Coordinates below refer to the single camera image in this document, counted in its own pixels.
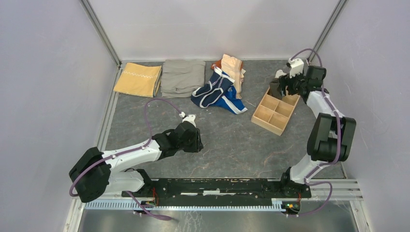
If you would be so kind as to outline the navy blue white-trimmed underwear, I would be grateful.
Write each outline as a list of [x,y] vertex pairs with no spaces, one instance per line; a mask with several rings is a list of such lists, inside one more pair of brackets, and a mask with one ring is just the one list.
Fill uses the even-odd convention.
[[242,114],[248,109],[236,97],[235,83],[236,81],[221,68],[215,67],[209,81],[204,86],[193,91],[190,99],[200,108],[217,106],[235,115]]

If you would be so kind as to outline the olive boxer briefs beige waistband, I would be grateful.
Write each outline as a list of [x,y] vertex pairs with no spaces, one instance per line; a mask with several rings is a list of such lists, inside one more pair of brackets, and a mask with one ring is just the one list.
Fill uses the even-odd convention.
[[282,100],[279,79],[274,78],[274,80],[269,83],[269,95],[276,99]]

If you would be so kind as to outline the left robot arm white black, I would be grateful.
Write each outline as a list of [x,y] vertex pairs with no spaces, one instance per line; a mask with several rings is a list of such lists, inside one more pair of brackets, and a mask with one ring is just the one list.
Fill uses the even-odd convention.
[[151,136],[146,141],[117,150],[86,150],[69,171],[72,180],[69,194],[88,203],[105,193],[130,191],[148,196],[152,184],[142,171],[127,172],[136,165],[174,156],[178,151],[198,153],[203,149],[200,129],[184,121],[175,129]]

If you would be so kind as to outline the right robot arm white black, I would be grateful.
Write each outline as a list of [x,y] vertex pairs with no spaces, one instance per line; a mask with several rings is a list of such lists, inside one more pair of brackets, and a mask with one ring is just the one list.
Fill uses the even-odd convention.
[[282,174],[279,191],[285,197],[305,191],[313,185],[310,180],[319,171],[346,161],[350,155],[356,120],[343,115],[332,103],[323,87],[326,74],[326,68],[313,65],[306,72],[303,68],[276,72],[277,92],[283,97],[299,95],[316,117],[306,155]]

